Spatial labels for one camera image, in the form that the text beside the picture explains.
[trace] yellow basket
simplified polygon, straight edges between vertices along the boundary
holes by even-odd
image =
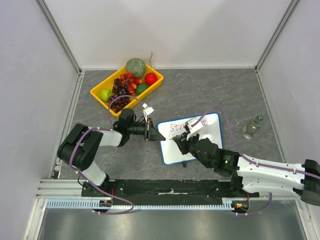
[[[136,98],[142,100],[144,99],[146,96],[148,96],[153,90],[155,90],[157,87],[159,87],[164,79],[164,76],[161,75],[159,72],[157,72],[156,70],[154,70],[152,67],[150,67],[149,65],[145,65],[146,69],[145,69],[145,73],[144,75],[141,77],[141,79],[145,79],[145,76],[148,73],[154,73],[158,80],[152,84],[151,86],[149,86],[143,93],[141,93],[138,96],[135,96]],[[112,74],[111,76],[109,76],[107,79],[105,79],[104,81],[102,81],[101,83],[99,83],[97,86],[95,86],[94,88],[92,88],[90,90],[90,93],[92,96],[94,96],[95,99],[97,99],[106,109],[109,110],[109,103],[108,102],[104,102],[102,101],[98,95],[99,93],[103,90],[103,89],[110,89],[112,90],[113,86],[114,86],[114,79],[117,79],[120,77],[121,74],[125,74],[127,72],[126,70],[126,66],[123,66],[122,68],[120,68],[118,71],[116,71],[114,74]],[[124,108],[126,109],[132,109],[137,103],[138,100],[134,99],[134,98],[130,98],[131,102],[126,105]],[[119,111],[118,113],[115,113],[114,111],[112,111],[112,109],[110,109],[110,112],[113,116],[119,118],[119,115],[121,113],[121,111]]]

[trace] white wall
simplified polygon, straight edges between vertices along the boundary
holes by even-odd
[[[46,0],[82,68],[254,66],[290,0]]]
[[[320,1],[300,1],[260,76],[289,163],[320,163]],[[320,207],[309,207],[320,230]]]
[[[34,0],[0,3],[0,235],[23,238],[77,74]]]

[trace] gray floor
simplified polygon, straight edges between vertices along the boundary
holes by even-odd
[[[254,211],[265,201],[251,201]],[[38,240],[306,240],[295,202],[273,202],[262,214],[223,210],[141,210],[97,215],[46,209]]]
[[[90,94],[90,90],[114,71],[86,71],[73,117],[73,125],[83,123],[91,127],[111,127],[108,111]],[[232,125],[232,131],[242,151],[252,157],[281,162],[266,105],[253,69],[165,69],[159,70],[163,83],[144,101],[154,108],[153,122],[202,114],[213,104],[222,105]],[[142,116],[142,106],[134,111]],[[264,126],[254,138],[241,134],[245,121],[264,116]],[[226,121],[221,116],[224,148],[235,150]],[[145,142],[132,136],[123,147],[100,147],[95,161],[112,179],[220,179],[212,169],[198,161],[166,166],[158,142]],[[60,178],[74,179],[78,175],[63,163]]]

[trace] green melon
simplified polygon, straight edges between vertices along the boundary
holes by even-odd
[[[131,72],[134,78],[141,78],[146,72],[146,64],[140,58],[132,58],[126,63],[125,69]]]

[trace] purple cable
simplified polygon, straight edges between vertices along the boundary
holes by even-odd
[[[113,100],[110,102],[109,107],[108,107],[108,109],[109,109],[109,122],[110,122],[112,128],[114,127],[114,124],[113,124],[113,122],[112,122],[112,120],[111,120],[110,107],[111,107],[111,105],[112,105],[116,100],[118,100],[118,99],[120,99],[120,98],[124,98],[124,97],[134,98],[134,99],[138,100],[141,104],[144,104],[143,101],[141,101],[141,100],[138,99],[137,97],[131,96],[131,95],[122,95],[122,96],[118,96],[118,97],[116,97],[115,99],[113,99]]]
[[[73,152],[72,152],[71,157],[70,157],[69,166],[70,166],[72,169],[77,170],[78,173],[79,173],[79,175],[80,175],[81,177],[83,177],[85,180],[87,180],[87,181],[88,181],[95,189],[97,189],[99,192],[101,192],[101,193],[103,193],[104,195],[107,195],[107,196],[109,196],[109,197],[111,197],[111,198],[115,198],[115,199],[121,200],[121,201],[126,202],[126,203],[128,203],[128,204],[131,205],[131,208],[128,209],[128,210],[117,211],[117,212],[100,212],[100,214],[102,214],[102,215],[119,215],[119,214],[129,213],[129,212],[132,211],[132,210],[134,209],[134,207],[135,207],[135,205],[134,205],[131,201],[129,201],[129,200],[127,200],[127,199],[124,199],[124,198],[122,198],[122,197],[119,197],[119,196],[112,195],[112,194],[110,194],[110,193],[108,193],[108,192],[106,192],[106,191],[103,191],[101,188],[99,188],[97,185],[95,185],[93,182],[91,182],[88,178],[86,178],[86,176],[83,175],[83,173],[82,173],[81,171],[79,171],[77,168],[75,168],[75,167],[72,165],[72,162],[73,162],[73,160],[74,160],[75,154],[76,154],[76,152],[77,152],[80,144],[82,143],[82,141],[84,140],[84,138],[86,137],[86,135],[88,135],[88,133],[90,133],[91,131],[95,131],[95,130],[110,131],[109,128],[97,128],[97,127],[93,127],[93,128],[88,129],[88,130],[80,137],[79,141],[76,143],[75,148],[73,149]]]
[[[252,211],[252,212],[246,212],[246,213],[238,213],[237,216],[248,216],[248,215],[254,215],[254,214],[259,214],[264,212],[265,210],[267,210],[268,208],[270,208],[270,205],[272,203],[272,193],[269,193],[269,202],[268,204],[265,206],[264,209],[258,210],[258,211]]]
[[[254,160],[251,160],[249,159],[248,157],[246,157],[243,152],[240,150],[240,148],[238,147],[237,143],[236,143],[236,140],[235,140],[235,137],[234,137],[234,134],[232,133],[232,130],[231,130],[231,126],[230,126],[230,121],[229,121],[229,118],[227,116],[227,113],[226,111],[224,110],[224,108],[218,104],[215,104],[215,105],[212,105],[211,107],[209,107],[205,112],[204,114],[202,114],[202,116],[194,123],[191,125],[191,127],[194,127],[195,125],[197,125],[204,117],[205,115],[207,115],[213,108],[219,108],[226,120],[226,124],[228,125],[228,129],[229,129],[229,133],[230,133],[230,136],[231,136],[231,140],[232,140],[232,143],[235,147],[235,149],[238,151],[238,153],[240,154],[241,157],[243,157],[245,160],[247,160],[249,163],[251,164],[254,164],[256,166],[261,166],[261,167],[266,167],[266,168],[270,168],[270,169],[277,169],[277,170],[283,170],[283,171],[288,171],[288,172],[296,172],[296,173],[299,173],[299,174],[304,174],[304,175],[307,175],[307,176],[310,176],[310,177],[313,177],[315,179],[319,179],[320,180],[320,176],[318,175],[315,175],[315,174],[312,174],[312,173],[309,173],[309,172],[305,172],[305,171],[301,171],[301,170],[294,170],[292,168],[287,168],[287,167],[282,167],[282,166],[273,166],[273,165],[269,165],[269,164],[265,164],[265,163],[259,163],[259,162],[255,162]]]

